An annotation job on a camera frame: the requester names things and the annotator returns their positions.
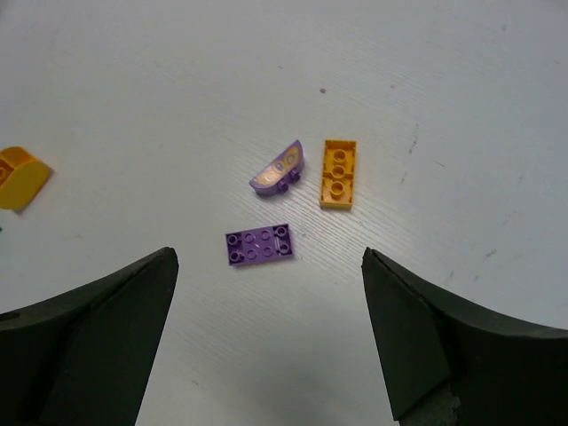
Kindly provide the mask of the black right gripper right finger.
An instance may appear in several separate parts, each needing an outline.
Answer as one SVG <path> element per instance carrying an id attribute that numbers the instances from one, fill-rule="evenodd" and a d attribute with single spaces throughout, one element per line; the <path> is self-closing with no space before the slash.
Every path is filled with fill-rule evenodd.
<path id="1" fill-rule="evenodd" d="M 565 330 L 472 303 L 374 249 L 361 267 L 396 422 L 566 424 Z"/>

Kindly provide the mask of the purple lego plate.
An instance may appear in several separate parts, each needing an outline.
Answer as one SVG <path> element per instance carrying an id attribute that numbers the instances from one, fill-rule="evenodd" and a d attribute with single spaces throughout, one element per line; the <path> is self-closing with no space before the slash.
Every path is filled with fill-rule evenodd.
<path id="1" fill-rule="evenodd" d="M 289 224 L 227 233 L 225 244 L 228 264 L 236 267 L 275 262 L 295 254 Z"/>

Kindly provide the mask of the orange curved lego brick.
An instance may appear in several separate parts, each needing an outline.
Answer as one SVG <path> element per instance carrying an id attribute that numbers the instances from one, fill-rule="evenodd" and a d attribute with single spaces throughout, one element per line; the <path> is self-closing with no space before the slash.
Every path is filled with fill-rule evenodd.
<path id="1" fill-rule="evenodd" d="M 1 150 L 1 209 L 22 210 L 51 176 L 51 168 L 21 146 Z"/>

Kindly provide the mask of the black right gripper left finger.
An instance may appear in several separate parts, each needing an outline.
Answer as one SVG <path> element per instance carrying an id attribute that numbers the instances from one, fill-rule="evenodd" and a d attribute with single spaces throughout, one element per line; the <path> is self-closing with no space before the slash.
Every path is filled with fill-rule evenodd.
<path id="1" fill-rule="evenodd" d="M 173 248 L 1 316 L 3 425 L 133 425 L 178 278 Z"/>

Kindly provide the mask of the purple half-round printed lego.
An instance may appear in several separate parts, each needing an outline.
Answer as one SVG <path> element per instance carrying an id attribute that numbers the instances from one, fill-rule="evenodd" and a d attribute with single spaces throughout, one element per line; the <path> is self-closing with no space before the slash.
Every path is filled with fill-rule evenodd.
<path id="1" fill-rule="evenodd" d="M 261 197 L 285 193 L 300 180 L 303 169 L 304 149 L 296 140 L 251 178 L 249 185 Z"/>

